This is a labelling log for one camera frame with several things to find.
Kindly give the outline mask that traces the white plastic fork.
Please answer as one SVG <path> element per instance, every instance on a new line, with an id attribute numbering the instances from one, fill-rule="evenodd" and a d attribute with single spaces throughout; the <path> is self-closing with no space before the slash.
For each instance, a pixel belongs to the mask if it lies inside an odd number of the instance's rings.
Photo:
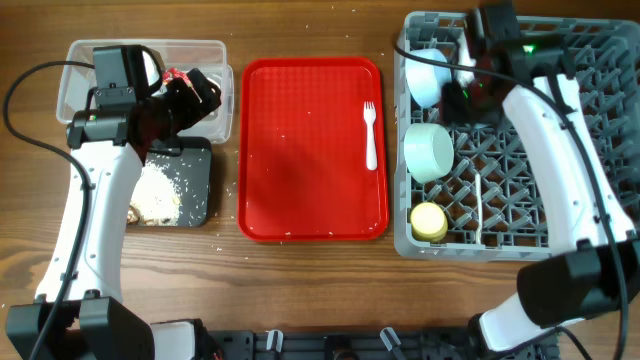
<path id="1" fill-rule="evenodd" d="M 377 169 L 377 152 L 374 135 L 376 121 L 376 109 L 373 102 L 365 102 L 363 107 L 363 119 L 366 124 L 366 167 L 370 171 Z"/>

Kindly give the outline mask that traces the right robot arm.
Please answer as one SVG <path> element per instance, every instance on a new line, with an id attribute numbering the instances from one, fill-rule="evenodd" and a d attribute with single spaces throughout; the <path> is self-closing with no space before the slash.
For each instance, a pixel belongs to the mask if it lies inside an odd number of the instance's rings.
<path id="1" fill-rule="evenodd" d="M 524 35 L 508 1 L 471 10 L 465 36 L 474 79 L 448 85 L 444 97 L 473 123 L 512 124 L 542 199 L 551 252 L 519 271 L 511 297 L 472 319 L 478 351 L 505 355 L 609 312 L 620 317 L 623 349 L 639 291 L 639 241 L 587 128 L 564 38 Z"/>

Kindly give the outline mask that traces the yellow plastic cup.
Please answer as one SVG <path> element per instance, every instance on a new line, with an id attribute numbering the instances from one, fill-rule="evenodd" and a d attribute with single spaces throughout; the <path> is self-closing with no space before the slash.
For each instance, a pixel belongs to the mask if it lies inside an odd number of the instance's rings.
<path id="1" fill-rule="evenodd" d="M 443 209 L 433 203 L 424 202 L 410 213 L 412 235 L 416 240 L 439 243 L 448 231 L 448 220 Z"/>

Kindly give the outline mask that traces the mint green bowl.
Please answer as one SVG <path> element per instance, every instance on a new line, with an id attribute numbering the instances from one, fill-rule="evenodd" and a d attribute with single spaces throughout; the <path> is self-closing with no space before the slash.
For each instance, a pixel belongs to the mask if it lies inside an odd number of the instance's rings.
<path id="1" fill-rule="evenodd" d="M 439 124 L 414 123 L 405 133 L 407 170 L 421 184 L 446 176 L 453 167 L 454 148 L 447 129 Z"/>

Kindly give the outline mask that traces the white plastic spoon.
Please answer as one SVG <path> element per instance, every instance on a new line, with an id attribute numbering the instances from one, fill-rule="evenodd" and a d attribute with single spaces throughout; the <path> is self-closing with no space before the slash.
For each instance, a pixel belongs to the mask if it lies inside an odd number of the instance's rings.
<path id="1" fill-rule="evenodd" d="M 482 245 L 482 234 L 483 234 L 483 205 L 482 205 L 482 191 L 481 191 L 481 175 L 479 172 L 475 173 L 474 176 L 475 183 L 475 196 L 476 196 L 476 211 L 477 211 L 477 228 L 475 231 L 475 241 L 478 245 Z"/>

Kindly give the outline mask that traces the red snack wrapper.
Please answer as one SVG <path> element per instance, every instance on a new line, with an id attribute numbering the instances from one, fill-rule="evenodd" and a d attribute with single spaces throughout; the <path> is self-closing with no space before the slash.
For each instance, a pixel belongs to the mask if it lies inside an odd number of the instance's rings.
<path id="1" fill-rule="evenodd" d="M 185 82 L 185 84 L 189 87 L 192 86 L 192 82 L 187 76 L 187 74 L 181 70 L 176 68 L 169 68 L 164 71 L 162 75 L 162 81 L 164 85 L 168 85 L 171 81 L 181 79 Z"/>

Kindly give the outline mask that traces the food scraps and rice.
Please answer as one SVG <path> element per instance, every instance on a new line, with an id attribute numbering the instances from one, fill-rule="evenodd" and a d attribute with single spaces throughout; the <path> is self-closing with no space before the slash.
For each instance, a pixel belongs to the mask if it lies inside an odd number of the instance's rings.
<path id="1" fill-rule="evenodd" d="M 202 156 L 149 154 L 129 205 L 127 224 L 197 227 L 207 217 L 208 167 Z"/>

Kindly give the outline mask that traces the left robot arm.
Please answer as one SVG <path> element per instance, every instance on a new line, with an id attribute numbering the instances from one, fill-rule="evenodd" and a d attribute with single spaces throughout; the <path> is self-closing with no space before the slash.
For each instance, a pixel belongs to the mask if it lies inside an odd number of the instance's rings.
<path id="1" fill-rule="evenodd" d="M 224 349 L 199 319 L 150 324 L 122 302 L 126 217 L 147 153 L 221 104 L 200 70 L 182 76 L 143 45 L 97 47 L 96 83 L 68 124 L 60 155 L 71 166 L 52 260 L 34 300 L 12 306 L 6 333 L 24 359 L 221 359 Z"/>

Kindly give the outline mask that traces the white napkin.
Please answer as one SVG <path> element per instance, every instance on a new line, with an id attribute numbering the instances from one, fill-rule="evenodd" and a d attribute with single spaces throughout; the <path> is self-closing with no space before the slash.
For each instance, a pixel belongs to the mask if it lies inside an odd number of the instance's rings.
<path id="1" fill-rule="evenodd" d="M 159 95 L 165 94 L 165 93 L 167 92 L 167 86 L 168 86 L 171 82 L 174 82 L 176 79 L 170 79 L 170 80 L 167 80 L 167 81 L 163 81 L 163 83 L 162 83 L 162 85 L 161 85 L 160 89 L 159 89 L 159 90 L 157 90 L 156 92 L 154 92 L 154 93 L 152 94 L 152 96 L 159 96 Z M 213 85 L 215 85 L 215 86 L 217 86 L 217 87 L 220 87 L 219 82 L 217 82 L 217 81 L 215 81 L 215 80 L 213 80 L 213 79 L 211 79 L 211 78 L 209 78 L 209 77 L 206 77 L 206 80 L 207 80 L 207 83 L 209 83 L 210 85 L 211 85 L 211 84 L 213 84 Z M 184 83 L 185 83 L 185 84 L 186 84 L 186 85 L 187 85 L 187 86 L 188 86 L 188 87 L 189 87 L 189 88 L 194 92 L 194 94 L 195 94 L 195 95 L 197 95 L 199 98 L 201 98 L 201 96 L 199 95 L 199 93 L 196 91 L 196 89 L 195 89 L 195 87 L 194 87 L 193 83 L 192 83 L 188 78 L 186 78 L 185 80 L 183 79 L 183 82 L 184 82 Z"/>

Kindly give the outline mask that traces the blue bowl with food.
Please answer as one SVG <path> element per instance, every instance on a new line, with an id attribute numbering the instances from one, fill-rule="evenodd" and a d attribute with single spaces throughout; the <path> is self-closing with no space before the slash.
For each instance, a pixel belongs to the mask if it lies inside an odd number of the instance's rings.
<path id="1" fill-rule="evenodd" d="M 408 89 L 421 108 L 429 108 L 441 99 L 441 89 L 452 80 L 446 67 L 433 66 L 407 58 L 405 72 Z"/>

